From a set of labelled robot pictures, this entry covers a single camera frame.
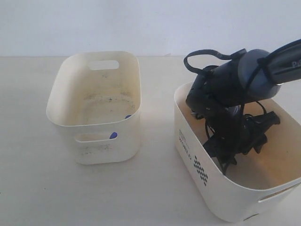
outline robotic arm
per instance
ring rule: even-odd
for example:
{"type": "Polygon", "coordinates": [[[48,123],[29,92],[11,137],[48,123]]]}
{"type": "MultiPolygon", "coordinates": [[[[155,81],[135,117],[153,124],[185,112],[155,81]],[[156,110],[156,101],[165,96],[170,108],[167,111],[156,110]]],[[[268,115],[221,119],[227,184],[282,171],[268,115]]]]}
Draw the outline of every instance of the robotic arm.
{"type": "Polygon", "coordinates": [[[198,50],[184,58],[186,68],[197,74],[186,104],[197,119],[205,119],[208,141],[204,148],[217,157],[225,174],[229,164],[237,164],[235,155],[260,153],[267,143],[265,132],[279,124],[279,117],[266,112],[260,100],[274,97],[285,82],[301,79],[301,40],[291,42],[272,53],[242,49],[230,56],[211,49],[198,50]],[[192,67],[188,58],[212,55],[228,62],[203,69],[192,67]],[[244,114],[245,104],[257,102],[263,114],[244,114]]]}

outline white table surface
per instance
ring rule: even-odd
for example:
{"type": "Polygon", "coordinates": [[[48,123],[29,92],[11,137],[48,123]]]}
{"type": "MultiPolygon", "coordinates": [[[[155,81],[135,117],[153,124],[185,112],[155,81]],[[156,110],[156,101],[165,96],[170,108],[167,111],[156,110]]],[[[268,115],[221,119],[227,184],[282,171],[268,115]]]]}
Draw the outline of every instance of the white table surface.
{"type": "MultiPolygon", "coordinates": [[[[173,95],[195,78],[182,59],[139,58],[143,145],[138,154],[125,162],[82,166],[70,159],[46,117],[64,57],[0,58],[0,225],[299,225],[301,187],[241,223],[224,222],[206,207],[174,147],[173,95]]],[[[192,64],[216,62],[203,56],[192,64]]],[[[275,100],[301,123],[300,94],[301,81],[291,82],[275,100]]]]}

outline white wall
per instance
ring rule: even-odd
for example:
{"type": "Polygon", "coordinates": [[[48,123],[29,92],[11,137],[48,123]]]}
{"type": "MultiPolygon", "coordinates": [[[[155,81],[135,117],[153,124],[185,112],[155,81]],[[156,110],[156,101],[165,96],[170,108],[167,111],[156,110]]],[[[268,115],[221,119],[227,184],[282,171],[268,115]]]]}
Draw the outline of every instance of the white wall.
{"type": "Polygon", "coordinates": [[[299,0],[0,0],[0,56],[272,51],[301,38],[299,0]]]}

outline black dot pattern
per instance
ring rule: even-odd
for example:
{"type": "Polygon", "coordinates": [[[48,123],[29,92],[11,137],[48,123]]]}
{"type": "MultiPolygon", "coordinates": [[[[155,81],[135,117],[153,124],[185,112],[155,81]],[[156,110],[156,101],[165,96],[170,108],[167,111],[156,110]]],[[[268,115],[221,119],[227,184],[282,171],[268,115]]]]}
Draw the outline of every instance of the black dot pattern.
{"type": "Polygon", "coordinates": [[[198,161],[197,157],[194,156],[194,168],[197,170],[198,174],[201,177],[201,180],[204,182],[204,185],[207,186],[208,182],[208,175],[205,173],[205,170],[203,167],[201,167],[201,163],[198,161]]]}

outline white plastic bin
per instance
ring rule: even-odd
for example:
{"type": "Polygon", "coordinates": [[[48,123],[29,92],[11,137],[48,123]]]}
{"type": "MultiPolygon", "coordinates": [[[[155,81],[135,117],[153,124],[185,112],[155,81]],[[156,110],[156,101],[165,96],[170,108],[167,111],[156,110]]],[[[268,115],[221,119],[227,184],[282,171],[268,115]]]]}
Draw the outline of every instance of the white plastic bin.
{"type": "MultiPolygon", "coordinates": [[[[191,86],[179,87],[174,95],[175,146],[208,208],[225,221],[239,222],[274,207],[301,183],[300,124],[272,99],[262,101],[281,124],[268,130],[260,154],[237,155],[238,164],[230,165],[224,176],[202,146],[205,120],[196,120],[185,103],[191,86]]],[[[258,115],[262,109],[251,103],[245,113],[258,115]]]]}
{"type": "Polygon", "coordinates": [[[78,163],[119,162],[140,149],[140,105],[135,56],[123,51],[82,53],[61,65],[47,116],[78,163]]]}

